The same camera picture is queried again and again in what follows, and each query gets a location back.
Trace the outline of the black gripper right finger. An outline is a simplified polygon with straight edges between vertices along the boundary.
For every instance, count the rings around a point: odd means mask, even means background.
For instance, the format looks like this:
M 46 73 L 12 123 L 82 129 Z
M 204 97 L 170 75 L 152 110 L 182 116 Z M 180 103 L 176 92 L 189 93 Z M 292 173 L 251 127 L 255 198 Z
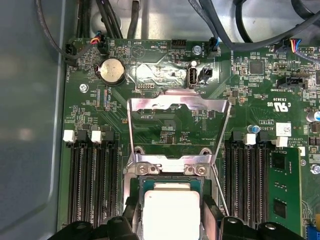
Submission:
M 224 216 L 210 195 L 203 196 L 202 225 L 209 240 L 303 239 L 302 236 L 275 222 L 263 222 L 254 229 L 235 216 Z

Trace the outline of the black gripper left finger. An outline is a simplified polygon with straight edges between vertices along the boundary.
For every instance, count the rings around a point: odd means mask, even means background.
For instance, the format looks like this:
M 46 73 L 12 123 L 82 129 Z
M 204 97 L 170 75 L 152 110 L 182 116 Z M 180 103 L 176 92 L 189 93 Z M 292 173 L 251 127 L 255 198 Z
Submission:
M 55 240 L 138 240 L 133 219 L 138 206 L 137 197 L 128 197 L 122 215 L 110 218 L 94 228 L 90 222 L 75 221 L 53 235 Z

